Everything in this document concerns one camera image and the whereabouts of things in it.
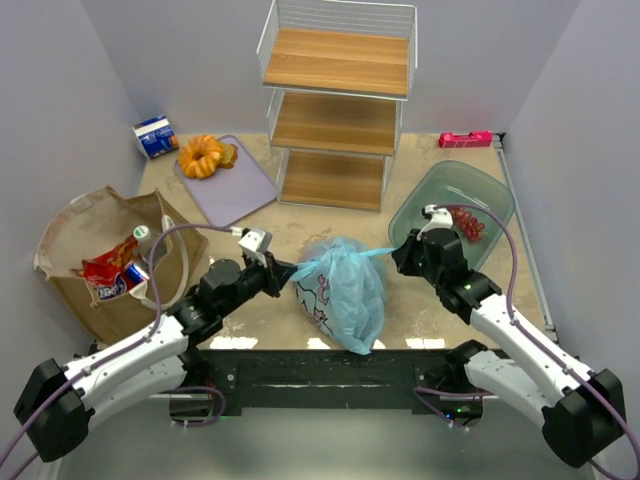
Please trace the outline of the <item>light blue plastic bag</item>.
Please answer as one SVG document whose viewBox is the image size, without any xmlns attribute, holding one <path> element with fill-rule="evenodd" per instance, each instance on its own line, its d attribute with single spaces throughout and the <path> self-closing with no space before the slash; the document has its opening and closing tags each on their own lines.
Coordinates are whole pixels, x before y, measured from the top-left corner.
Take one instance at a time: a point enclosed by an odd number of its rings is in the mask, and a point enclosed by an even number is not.
<svg viewBox="0 0 640 480">
<path fill-rule="evenodd" d="M 322 333 L 368 355 L 385 325 L 385 255 L 358 240 L 334 237 L 309 245 L 291 277 L 297 302 Z"/>
</svg>

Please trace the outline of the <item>red candy bag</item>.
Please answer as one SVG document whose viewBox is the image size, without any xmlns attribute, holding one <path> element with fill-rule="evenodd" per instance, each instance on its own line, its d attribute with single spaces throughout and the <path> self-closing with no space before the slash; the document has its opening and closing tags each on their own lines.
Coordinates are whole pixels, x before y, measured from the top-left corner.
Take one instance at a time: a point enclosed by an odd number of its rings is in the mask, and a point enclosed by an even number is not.
<svg viewBox="0 0 640 480">
<path fill-rule="evenodd" d="M 100 300 L 108 300 L 127 293 L 122 271 L 127 263 L 137 259 L 137 242 L 133 235 L 126 237 L 106 253 L 83 260 L 80 275 L 95 290 Z"/>
</svg>

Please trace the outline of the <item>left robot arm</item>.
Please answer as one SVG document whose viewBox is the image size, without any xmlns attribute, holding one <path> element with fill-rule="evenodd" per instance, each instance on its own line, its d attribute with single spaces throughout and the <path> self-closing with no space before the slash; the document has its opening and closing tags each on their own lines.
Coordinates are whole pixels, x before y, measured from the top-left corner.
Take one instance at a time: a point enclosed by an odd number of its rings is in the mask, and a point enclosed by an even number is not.
<svg viewBox="0 0 640 480">
<path fill-rule="evenodd" d="M 14 407 L 44 463 L 77 448 L 110 416 L 157 393 L 182 387 L 196 346 L 221 330 L 231 313 L 260 293 L 279 297 L 297 266 L 265 252 L 238 265 L 213 263 L 199 283 L 149 326 L 92 355 L 37 365 Z"/>
</svg>

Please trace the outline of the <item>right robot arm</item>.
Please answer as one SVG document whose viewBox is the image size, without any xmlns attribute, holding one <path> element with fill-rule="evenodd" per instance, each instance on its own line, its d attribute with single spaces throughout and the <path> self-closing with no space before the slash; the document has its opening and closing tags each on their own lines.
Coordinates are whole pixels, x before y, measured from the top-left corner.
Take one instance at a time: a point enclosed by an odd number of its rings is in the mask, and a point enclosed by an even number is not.
<svg viewBox="0 0 640 480">
<path fill-rule="evenodd" d="M 412 230 L 391 254 L 400 274 L 425 279 L 441 304 L 492 339 L 462 359 L 467 381 L 540 428 L 554 454 L 578 468 L 628 434 L 622 383 L 595 371 L 534 327 L 486 275 L 471 269 L 456 232 Z"/>
</svg>

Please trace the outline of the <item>red bull can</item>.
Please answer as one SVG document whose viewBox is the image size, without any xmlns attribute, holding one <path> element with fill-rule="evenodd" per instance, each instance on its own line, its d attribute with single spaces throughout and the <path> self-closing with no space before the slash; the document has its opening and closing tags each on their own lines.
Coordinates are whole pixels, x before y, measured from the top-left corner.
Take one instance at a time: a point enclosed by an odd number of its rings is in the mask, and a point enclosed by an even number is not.
<svg viewBox="0 0 640 480">
<path fill-rule="evenodd" d="M 127 290 L 130 291 L 149 280 L 148 264 L 141 258 L 134 259 L 126 264 L 122 271 L 122 277 Z"/>
</svg>

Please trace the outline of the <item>green label water bottle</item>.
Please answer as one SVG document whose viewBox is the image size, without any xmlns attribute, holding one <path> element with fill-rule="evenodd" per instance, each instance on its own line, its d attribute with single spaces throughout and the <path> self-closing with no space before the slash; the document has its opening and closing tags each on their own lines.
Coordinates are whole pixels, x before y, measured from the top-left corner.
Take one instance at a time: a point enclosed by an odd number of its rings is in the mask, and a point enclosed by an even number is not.
<svg viewBox="0 0 640 480">
<path fill-rule="evenodd" d="M 159 233 L 150 229 L 146 225 L 138 225 L 133 229 L 133 237 L 137 242 L 136 252 L 138 257 L 146 264 L 152 261 L 157 264 L 162 256 L 166 253 L 166 247 L 163 242 L 160 242 L 154 250 L 154 255 L 151 255 L 152 247 L 159 238 Z"/>
</svg>

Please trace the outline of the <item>brown paper grocery bag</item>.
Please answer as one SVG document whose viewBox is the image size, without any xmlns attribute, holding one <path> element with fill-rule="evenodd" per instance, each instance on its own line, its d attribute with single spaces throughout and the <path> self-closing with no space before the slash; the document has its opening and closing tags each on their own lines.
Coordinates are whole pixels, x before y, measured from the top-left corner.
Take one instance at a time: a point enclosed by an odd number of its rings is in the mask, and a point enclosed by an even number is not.
<svg viewBox="0 0 640 480">
<path fill-rule="evenodd" d="M 153 260 L 156 284 L 125 269 L 137 259 L 134 230 L 163 238 Z M 206 238 L 159 192 L 125 199 L 111 187 L 85 194 L 48 226 L 34 258 L 79 323 L 97 341 L 112 345 L 150 324 L 186 291 L 207 246 Z"/>
</svg>

